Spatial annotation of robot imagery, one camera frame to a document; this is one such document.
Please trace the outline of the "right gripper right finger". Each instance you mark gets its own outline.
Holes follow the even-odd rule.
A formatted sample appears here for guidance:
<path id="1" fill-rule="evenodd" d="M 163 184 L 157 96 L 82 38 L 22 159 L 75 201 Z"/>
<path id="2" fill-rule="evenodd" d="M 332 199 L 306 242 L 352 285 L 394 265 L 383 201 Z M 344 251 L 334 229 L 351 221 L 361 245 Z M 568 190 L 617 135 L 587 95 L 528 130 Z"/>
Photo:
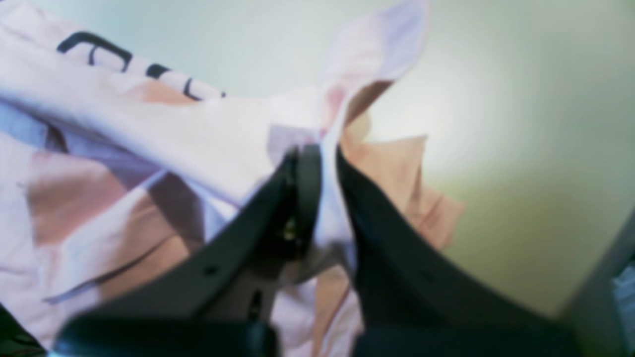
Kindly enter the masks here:
<path id="1" fill-rule="evenodd" d="M 354 287 L 365 329 L 354 357 L 580 357 L 570 330 L 478 283 L 438 253 L 341 149 Z"/>

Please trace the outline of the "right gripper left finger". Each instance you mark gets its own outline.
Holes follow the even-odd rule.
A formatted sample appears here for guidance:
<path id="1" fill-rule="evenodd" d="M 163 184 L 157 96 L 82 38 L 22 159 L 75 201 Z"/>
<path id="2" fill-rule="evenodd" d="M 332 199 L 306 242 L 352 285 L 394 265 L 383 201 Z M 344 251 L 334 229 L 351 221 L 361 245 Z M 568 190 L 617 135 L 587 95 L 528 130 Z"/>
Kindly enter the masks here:
<path id="1" fill-rule="evenodd" d="M 88 310 L 54 344 L 60 357 L 281 357 L 269 317 L 284 266 L 308 251 L 320 148 L 294 147 L 213 242 L 160 278 Z"/>

